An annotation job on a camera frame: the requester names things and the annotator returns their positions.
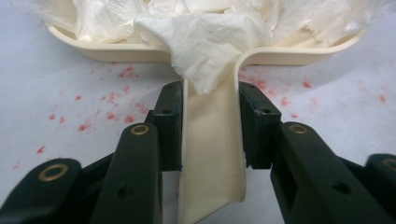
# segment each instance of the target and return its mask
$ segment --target cream plastic tray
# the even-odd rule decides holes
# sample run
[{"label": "cream plastic tray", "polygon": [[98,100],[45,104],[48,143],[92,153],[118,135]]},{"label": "cream plastic tray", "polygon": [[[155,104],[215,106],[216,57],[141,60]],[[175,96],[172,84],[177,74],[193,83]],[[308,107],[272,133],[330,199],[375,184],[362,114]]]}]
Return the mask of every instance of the cream plastic tray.
[{"label": "cream plastic tray", "polygon": [[[82,54],[105,62],[170,63],[165,46],[89,44],[48,25],[49,30]],[[235,62],[218,88],[199,95],[184,82],[182,163],[178,223],[195,223],[227,203],[245,199],[246,178],[239,111],[238,71],[248,64],[309,64],[355,44],[363,33],[333,47],[316,48],[310,34],[298,32],[277,46],[255,48]]]}]

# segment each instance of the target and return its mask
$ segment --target brass screw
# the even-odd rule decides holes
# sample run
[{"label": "brass screw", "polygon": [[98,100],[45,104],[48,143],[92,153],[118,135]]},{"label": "brass screw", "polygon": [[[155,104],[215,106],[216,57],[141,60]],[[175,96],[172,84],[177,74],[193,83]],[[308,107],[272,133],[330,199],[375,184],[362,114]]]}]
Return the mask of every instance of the brass screw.
[{"label": "brass screw", "polygon": [[304,126],[299,125],[299,124],[292,124],[292,125],[290,125],[290,126],[289,126],[289,130],[290,130],[291,132],[293,132],[293,133],[302,133],[302,134],[308,132],[308,130],[307,130]]},{"label": "brass screw", "polygon": [[145,134],[149,132],[149,127],[147,125],[141,124],[141,125],[137,125],[134,126],[131,129],[131,133],[134,135],[141,135],[141,134]]},{"label": "brass screw", "polygon": [[[48,172],[50,170],[54,170],[54,169],[61,169],[61,171],[57,174],[49,175]],[[68,170],[69,170],[69,167],[65,164],[62,164],[62,163],[52,164],[51,166],[47,167],[46,169],[44,169],[43,171],[40,172],[40,174],[38,175],[38,179],[41,181],[44,181],[44,182],[56,180],[59,177],[66,174],[66,172]]]},{"label": "brass screw", "polygon": [[382,160],[382,164],[388,167],[390,170],[396,172],[396,160],[393,158],[387,158]]}]

